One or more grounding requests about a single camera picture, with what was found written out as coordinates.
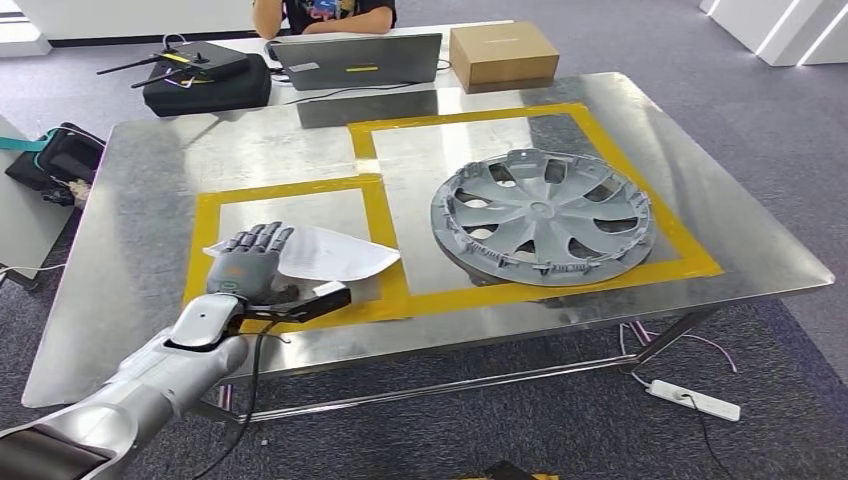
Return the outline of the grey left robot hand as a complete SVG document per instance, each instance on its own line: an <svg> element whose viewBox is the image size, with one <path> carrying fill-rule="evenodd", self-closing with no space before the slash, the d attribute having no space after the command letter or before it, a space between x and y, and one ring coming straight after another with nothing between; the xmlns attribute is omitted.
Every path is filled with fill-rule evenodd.
<svg viewBox="0 0 848 480"><path fill-rule="evenodd" d="M251 305L281 304L295 300L295 285L274 286L282 251L294 232L281 222L257 224L227 240L207 274L205 292L224 293Z"/></svg>

